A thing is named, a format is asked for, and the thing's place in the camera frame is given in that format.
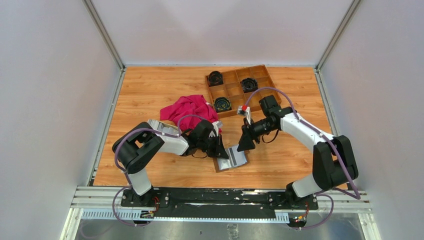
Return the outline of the brown leather card holder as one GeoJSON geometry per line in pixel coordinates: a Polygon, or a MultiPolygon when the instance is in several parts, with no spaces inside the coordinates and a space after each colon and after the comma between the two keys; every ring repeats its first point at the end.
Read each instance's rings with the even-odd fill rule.
{"type": "Polygon", "coordinates": [[[229,158],[214,158],[214,168],[216,173],[224,172],[227,170],[239,168],[249,163],[248,154],[249,150],[238,151],[239,145],[233,145],[229,148],[226,148],[225,151],[228,154],[229,158]]]}

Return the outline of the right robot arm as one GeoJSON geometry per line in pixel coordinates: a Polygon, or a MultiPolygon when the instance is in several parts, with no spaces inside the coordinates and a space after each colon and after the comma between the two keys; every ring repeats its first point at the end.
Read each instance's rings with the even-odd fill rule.
{"type": "Polygon", "coordinates": [[[252,120],[247,105],[237,109],[237,113],[244,116],[237,151],[253,150],[263,135],[280,131],[291,135],[312,152],[311,174],[286,186],[285,201],[290,208],[298,209],[307,197],[332,190],[359,176],[348,137],[321,131],[301,117],[293,107],[282,108],[273,95],[262,98],[259,105],[264,114],[259,121],[252,120]]]}

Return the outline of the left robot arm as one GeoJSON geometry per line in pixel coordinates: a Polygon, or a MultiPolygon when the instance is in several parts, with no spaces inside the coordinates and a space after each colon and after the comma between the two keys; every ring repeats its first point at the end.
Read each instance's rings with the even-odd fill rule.
{"type": "Polygon", "coordinates": [[[159,201],[146,169],[157,153],[186,157],[201,151],[208,158],[229,159],[218,128],[205,119],[187,130],[157,120],[141,122],[119,138],[112,151],[115,164],[124,172],[135,202],[142,207],[159,201]]]}

